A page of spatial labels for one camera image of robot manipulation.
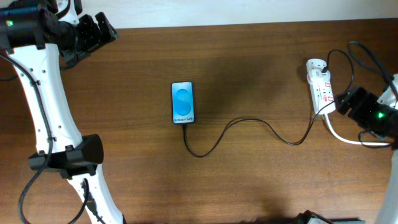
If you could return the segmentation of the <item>blue Galaxy smartphone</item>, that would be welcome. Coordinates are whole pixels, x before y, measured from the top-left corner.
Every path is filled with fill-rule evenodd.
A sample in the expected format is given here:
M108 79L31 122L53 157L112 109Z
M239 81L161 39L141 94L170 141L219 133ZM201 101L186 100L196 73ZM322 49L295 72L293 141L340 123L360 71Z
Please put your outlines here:
M195 107L192 82L175 82L172 89L172 121L173 124L195 122Z

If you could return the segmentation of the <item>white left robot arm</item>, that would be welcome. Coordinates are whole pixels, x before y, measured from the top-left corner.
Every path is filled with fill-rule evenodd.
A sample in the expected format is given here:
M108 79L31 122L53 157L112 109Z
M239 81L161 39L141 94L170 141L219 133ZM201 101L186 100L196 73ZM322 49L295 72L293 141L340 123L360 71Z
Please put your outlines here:
M102 141L79 132L60 73L118 37L104 13L83 14L80 1L13 1L1 9L1 57L13 65L34 122L30 168L66 179L92 223L124 223L125 217L104 179Z

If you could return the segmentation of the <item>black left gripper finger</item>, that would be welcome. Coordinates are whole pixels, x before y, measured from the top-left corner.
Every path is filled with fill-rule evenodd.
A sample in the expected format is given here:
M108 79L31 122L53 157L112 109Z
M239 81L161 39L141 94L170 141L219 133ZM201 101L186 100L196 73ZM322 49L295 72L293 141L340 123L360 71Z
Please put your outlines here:
M89 52L75 50L61 50L60 55L66 63L66 67L74 67L78 62L88 58Z
M98 21L98 27L100 29L100 37L99 41L102 44L111 43L117 39L119 39L119 33L117 30L109 23L107 17L103 12L99 12L95 15L96 20Z

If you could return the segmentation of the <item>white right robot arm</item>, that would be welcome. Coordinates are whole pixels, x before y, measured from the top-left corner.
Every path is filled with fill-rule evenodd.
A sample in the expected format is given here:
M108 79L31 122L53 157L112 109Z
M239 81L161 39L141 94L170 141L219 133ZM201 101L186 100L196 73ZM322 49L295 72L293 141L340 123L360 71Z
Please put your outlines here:
M392 140L388 146L391 151L389 181L374 222L397 223L397 96L390 88L376 96L357 87L338 95L336 110L363 128L358 136L360 143L362 135L367 133Z

